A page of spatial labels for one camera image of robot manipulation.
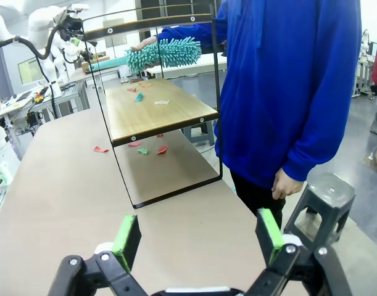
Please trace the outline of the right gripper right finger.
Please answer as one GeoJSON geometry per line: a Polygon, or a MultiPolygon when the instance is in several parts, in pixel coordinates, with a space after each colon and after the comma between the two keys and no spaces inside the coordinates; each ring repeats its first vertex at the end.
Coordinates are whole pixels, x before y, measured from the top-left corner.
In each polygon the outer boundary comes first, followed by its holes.
{"type": "Polygon", "coordinates": [[[266,268],[244,295],[281,295],[289,281],[301,282],[309,295],[352,295],[336,251],[313,250],[284,241],[269,209],[257,211],[255,233],[266,268]]]}

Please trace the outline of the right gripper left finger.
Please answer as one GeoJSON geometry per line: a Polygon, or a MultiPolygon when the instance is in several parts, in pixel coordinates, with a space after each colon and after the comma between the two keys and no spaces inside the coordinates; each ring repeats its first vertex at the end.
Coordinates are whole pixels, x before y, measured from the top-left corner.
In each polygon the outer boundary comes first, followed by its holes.
{"type": "Polygon", "coordinates": [[[127,215],[110,250],[84,260],[78,255],[62,259],[49,295],[95,295],[108,288],[114,295],[146,295],[131,275],[141,231],[136,215],[127,215]]]}

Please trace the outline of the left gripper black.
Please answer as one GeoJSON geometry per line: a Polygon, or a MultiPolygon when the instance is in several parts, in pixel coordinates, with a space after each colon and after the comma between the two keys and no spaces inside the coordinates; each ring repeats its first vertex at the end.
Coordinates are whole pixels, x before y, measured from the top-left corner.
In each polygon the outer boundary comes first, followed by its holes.
{"type": "Polygon", "coordinates": [[[78,35],[82,35],[83,21],[80,18],[73,18],[66,16],[66,18],[59,24],[59,34],[63,41],[70,41],[78,35]]]}

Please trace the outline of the person right hand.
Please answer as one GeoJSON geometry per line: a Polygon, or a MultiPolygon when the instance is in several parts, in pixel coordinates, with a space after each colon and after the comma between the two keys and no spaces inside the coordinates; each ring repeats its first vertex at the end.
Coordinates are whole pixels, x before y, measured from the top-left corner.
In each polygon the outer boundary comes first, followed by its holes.
{"type": "Polygon", "coordinates": [[[143,50],[146,46],[148,46],[148,45],[152,45],[152,44],[156,43],[157,41],[158,41],[158,39],[157,39],[156,36],[148,37],[148,38],[144,39],[143,41],[141,41],[138,45],[136,45],[136,46],[132,46],[132,47],[131,47],[131,50],[132,50],[132,51],[141,51],[141,50],[143,50]]]}

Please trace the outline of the person left hand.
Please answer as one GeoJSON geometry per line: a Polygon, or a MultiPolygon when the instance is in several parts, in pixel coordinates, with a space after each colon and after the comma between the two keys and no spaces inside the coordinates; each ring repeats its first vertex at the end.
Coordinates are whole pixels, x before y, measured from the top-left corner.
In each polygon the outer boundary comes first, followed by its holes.
{"type": "Polygon", "coordinates": [[[275,175],[272,186],[272,197],[275,200],[285,199],[287,196],[298,193],[302,190],[304,183],[288,176],[282,168],[275,175]]]}

